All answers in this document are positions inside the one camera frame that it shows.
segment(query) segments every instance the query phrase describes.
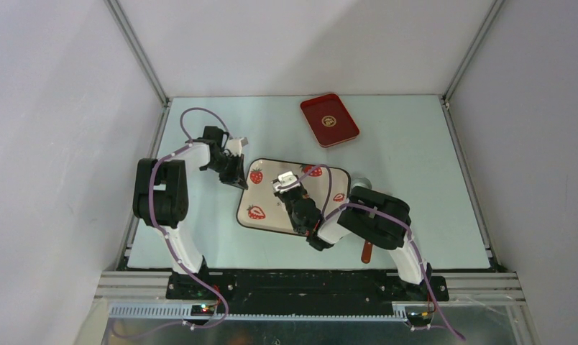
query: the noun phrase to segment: red handle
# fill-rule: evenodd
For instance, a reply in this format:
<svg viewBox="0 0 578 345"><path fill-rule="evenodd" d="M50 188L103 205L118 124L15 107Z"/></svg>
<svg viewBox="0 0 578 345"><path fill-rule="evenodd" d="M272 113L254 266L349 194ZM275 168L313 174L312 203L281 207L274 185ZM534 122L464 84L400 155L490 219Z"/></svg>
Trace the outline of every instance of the red handle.
<svg viewBox="0 0 578 345"><path fill-rule="evenodd" d="M363 244L363 252L361 253L361 262L364 264L369 264L372 259L372 249L374 245L371 242L365 241Z"/></svg>

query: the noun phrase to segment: metal frame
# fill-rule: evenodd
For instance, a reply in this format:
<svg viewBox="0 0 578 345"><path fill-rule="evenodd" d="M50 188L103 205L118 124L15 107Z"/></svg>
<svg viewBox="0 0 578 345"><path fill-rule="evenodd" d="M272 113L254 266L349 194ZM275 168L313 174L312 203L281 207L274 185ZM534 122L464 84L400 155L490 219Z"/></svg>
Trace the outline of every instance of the metal frame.
<svg viewBox="0 0 578 345"><path fill-rule="evenodd" d="M172 102L168 102L162 108L162 113L160 115L160 120L157 123L155 135L152 139L152 143L150 145L150 149L147 153L148 158L152 158L157 156L157 152L160 149L160 143L162 142L162 135L164 134L164 128L166 127L166 122L168 121L168 113L170 112L170 105ZM132 247L132 242L134 241L134 235L137 233L137 227L139 225L139 219L130 213L130 219L128 220L128 224L124 230L124 235L122 235L122 242L119 248L119 252L116 255L116 259L108 267L108 270L113 269L115 270L118 267L121 259L123 256L130 255L130 249Z"/></svg>
<svg viewBox="0 0 578 345"><path fill-rule="evenodd" d="M137 34L134 33L134 29L132 29L132 25L130 24L128 17L126 16L124 9L121 7L119 0L105 0L105 3L107 4L109 11L111 12L111 15L114 16L114 19L116 20L116 23L118 24L121 33L124 35L124 38L126 39L126 43L128 43L130 50L132 50L132 52L134 53L134 57L137 59L137 62L139 63L139 66L141 66L141 69L143 69L143 73L145 73L145 76L147 77L147 80L150 82L152 88L154 89L154 92L159 98L160 103L163 106L166 106L168 103L168 96L166 96L166 92L164 92L164 88L162 87L160 80L157 78L157 75L155 74L150 59L147 58L147 55L143 50L143 46L141 46L141 43L137 38Z"/></svg>
<svg viewBox="0 0 578 345"><path fill-rule="evenodd" d="M457 159L459 161L459 166L463 175L464 183L467 187L467 193L469 194L469 199L471 200L471 205L473 211L475 212L475 220L477 222L477 227L480 229L482 234L482 240L486 250L489 252L488 257L493 261L493 263L500 263L500 259L494 250L494 243L490 234L488 233L488 227L486 226L486 221L484 219L484 214L482 212L482 207L480 201L477 198L477 193L475 192L475 186L473 184L473 179L471 178L471 173L469 172L469 166L467 164L467 159L464 150L461 145L459 135L457 134L457 129L454 126L454 120L452 119L450 109L442 96L439 97L439 102L441 104L441 109L444 112L444 117L446 118L446 124L450 132L450 137L452 139L452 144L454 145L454 151L457 154Z"/></svg>
<svg viewBox="0 0 578 345"><path fill-rule="evenodd" d="M157 125L155 136L153 138L149 157L157 155L157 151L162 140L162 135L168 120L168 113L170 110L170 100L167 97L164 89L158 80L155 71L147 58L137 36L129 23L129 20L122 9L119 0L105 0L109 11L115 18L121 33L127 41L131 51L134 53L137 62L141 66L146 75L150 85L154 89L160 103L163 105L160 121ZM472 182L469 168L467 166L467 159L459 140L456 128L454 126L451 112L449 110L449 100L454 95L459 82L469 67L475 53L480 49L482 42L487 36L493 22L496 20L500 10L502 9L505 0L494 0L490 7L485 20L478 29L469 49L459 64L446 92L440 96L440 104L444 111L448 130L454 144L454 149L457 153L457 158L469 198L475 212L476 220L480 232L482 233L482 240L489 250L489 257L496 263L498 257L494 253L494 244L489 236L486 227L480 202L477 199L474 184ZM186 315L185 306L201 303L198 300L166 300L166 290L168 285L169 272L153 272L153 271L114 271L119 260L126 255L129 255L132 246L132 240L137 229L138 221L135 217L131 217L127 228L124 232L124 241L120 248L120 253L116 258L113 270L105 271L101 274L101 279L98 283L98 288L94 296L94 300L107 299L110 305L112 317L124 318L183 318ZM518 276L515 273L499 273L499 272L435 272L434 275L443 275L446 278L448 292L450 294L450 301L442 302L440 305L444 307L454 306L499 306L504 305L510 318L513 319L512 327L516 343L523 344L540 344L536 331L533 327L533 322L528 312L526 299L522 292ZM401 317L405 312L405 308L414 306L424 306L423 302L399 302L393 303L395 312ZM234 315L230 314L230 319L237 320L288 320L287 317L282 316L264 316L264 315ZM370 318L354 318L354 320L364 321L392 321L393 316L373 316ZM334 318L309 316L307 318L297 317L296 319L308 320L334 320ZM353 320L353 318L342 318L343 320Z"/></svg>
<svg viewBox="0 0 578 345"><path fill-rule="evenodd" d="M450 301L440 302L439 305L452 306L493 306L506 305L509 307L526 307L526 299L522 293L522 287L515 273L454 273L435 272L433 275L441 275L446 278ZM134 303L144 303L150 307L152 304L161 305L185 305L200 304L199 300L176 300L166 299L168 278L170 272L150 271L106 271L101 275L94 299L105 298L110 305L124 306ZM425 306L426 302L406 301L393 303L396 307ZM146 316L147 310L131 313L133 317ZM249 316L249 319L283 319L281 316Z"/></svg>
<svg viewBox="0 0 578 345"><path fill-rule="evenodd" d="M464 75L465 71L471 64L471 61L473 60L475 53L482 46L484 38L486 38L486 36L488 35L488 32L490 31L492 24L494 24L504 4L505 0L494 0L492 5L488 9L488 13L486 13L486 17L484 18L482 25L480 25L480 28L477 30L477 34L475 34L475 37L473 37L473 41L471 41L471 44L467 49L467 53L462 58L462 61L457 71L454 73L454 76L452 77L452 80L450 81L450 84L448 85L446 92L444 92L444 99L446 101L449 101L450 98L452 98L452 96L454 95L454 92L457 90L457 87L460 83L460 80L462 79L462 76Z"/></svg>

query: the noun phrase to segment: strawberry print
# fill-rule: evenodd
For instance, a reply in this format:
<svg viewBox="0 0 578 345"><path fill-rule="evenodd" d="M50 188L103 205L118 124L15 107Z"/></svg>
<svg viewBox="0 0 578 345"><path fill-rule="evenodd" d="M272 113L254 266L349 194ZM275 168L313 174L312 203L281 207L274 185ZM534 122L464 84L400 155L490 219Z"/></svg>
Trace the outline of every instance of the strawberry print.
<svg viewBox="0 0 578 345"><path fill-rule="evenodd" d="M249 206L247 209L247 214L251 219L261 220L266 218L266 213L264 213L264 210L262 210L262 208L259 206Z"/></svg>
<svg viewBox="0 0 578 345"><path fill-rule="evenodd" d="M264 179L264 174L262 173L261 169L255 168L251 170L249 178L251 179L251 182L255 183L256 185L259 185Z"/></svg>
<svg viewBox="0 0 578 345"><path fill-rule="evenodd" d="M302 173L308 174L309 176L312 176L314 178L323 175L323 169L321 169L320 167L317 167L313 171L310 170L312 170L314 165L301 165L300 167L302 168Z"/></svg>
<svg viewBox="0 0 578 345"><path fill-rule="evenodd" d="M334 201L336 201L337 203L339 203L340 201L344 201L344 197L346 195L344 195L344 193L337 193L336 196L334 196Z"/></svg>

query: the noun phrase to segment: white tabletop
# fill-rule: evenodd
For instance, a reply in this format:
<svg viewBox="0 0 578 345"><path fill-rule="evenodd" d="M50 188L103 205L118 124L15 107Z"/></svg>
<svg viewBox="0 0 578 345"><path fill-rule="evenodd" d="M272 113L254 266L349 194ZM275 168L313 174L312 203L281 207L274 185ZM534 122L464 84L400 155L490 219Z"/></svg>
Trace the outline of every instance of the white tabletop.
<svg viewBox="0 0 578 345"><path fill-rule="evenodd" d="M490 266L460 166L437 96L341 96L361 134L324 149L318 145L300 102L310 97L174 98L159 157L186 140L179 127L185 109L216 112L236 137L247 137L245 167L257 158L326 163L365 176L373 189L410 205L416 243L434 269ZM220 126L211 115L185 117L193 137L205 125ZM189 211L184 220L209 267L254 269L395 268L386 251L374 248L361 263L363 239L354 234L318 252L303 237L240 226L236 220L241 191L222 185L213 171L188 179ZM129 267L168 268L171 256L156 230L140 222Z"/></svg>

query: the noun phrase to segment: black motor joint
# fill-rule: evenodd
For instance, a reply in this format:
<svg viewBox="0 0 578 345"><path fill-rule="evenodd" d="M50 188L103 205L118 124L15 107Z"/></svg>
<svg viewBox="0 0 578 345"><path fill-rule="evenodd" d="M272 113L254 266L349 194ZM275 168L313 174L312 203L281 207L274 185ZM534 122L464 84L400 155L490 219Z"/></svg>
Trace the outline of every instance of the black motor joint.
<svg viewBox="0 0 578 345"><path fill-rule="evenodd" d="M316 231L323 225L323 215L301 183L291 189L284 190L282 193L280 191L275 192L274 195L285 205L291 227L295 233L306 235L306 241L319 251L333 246L333 244L329 244L316 236Z"/></svg>
<svg viewBox="0 0 578 345"><path fill-rule="evenodd" d="M152 169L156 159L144 158L137 164L137 176L134 182L132 211L145 224L153 226L150 215L149 194ZM185 162L171 160L163 162L158 168L154 185L164 185L163 190L153 191L155 218L159 225L177 228L188 214L188 183L185 176Z"/></svg>
<svg viewBox="0 0 578 345"><path fill-rule="evenodd" d="M202 142L208 145L211 160L200 170L211 169L219 173L219 181L226 185L233 185L240 189L249 189L244 175L244 155L233 155L226 149L224 137L229 138L229 133L215 126L205 126L202 137L194 142Z"/></svg>
<svg viewBox="0 0 578 345"><path fill-rule="evenodd" d="M368 188L354 187L349 201L411 224L410 206L401 199ZM381 216L372 217L369 211L360 208L345 208L340 213L338 224L382 249L395 250L404 244L405 229L401 225Z"/></svg>

